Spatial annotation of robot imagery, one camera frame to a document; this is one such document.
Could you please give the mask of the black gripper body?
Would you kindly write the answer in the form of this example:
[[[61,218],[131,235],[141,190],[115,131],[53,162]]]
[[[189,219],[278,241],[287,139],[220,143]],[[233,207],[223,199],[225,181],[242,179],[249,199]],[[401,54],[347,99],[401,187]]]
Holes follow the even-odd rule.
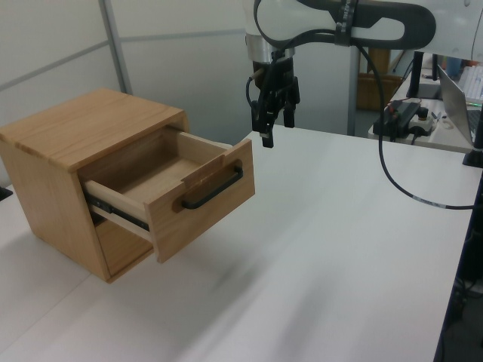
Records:
[[[269,70],[269,63],[253,62],[253,70],[263,70],[263,74],[255,79],[256,87],[261,91],[265,84],[265,76]],[[294,60],[292,57],[283,58],[275,64],[270,76],[268,92],[280,91],[288,87],[295,94],[299,93],[298,79],[294,75]]]

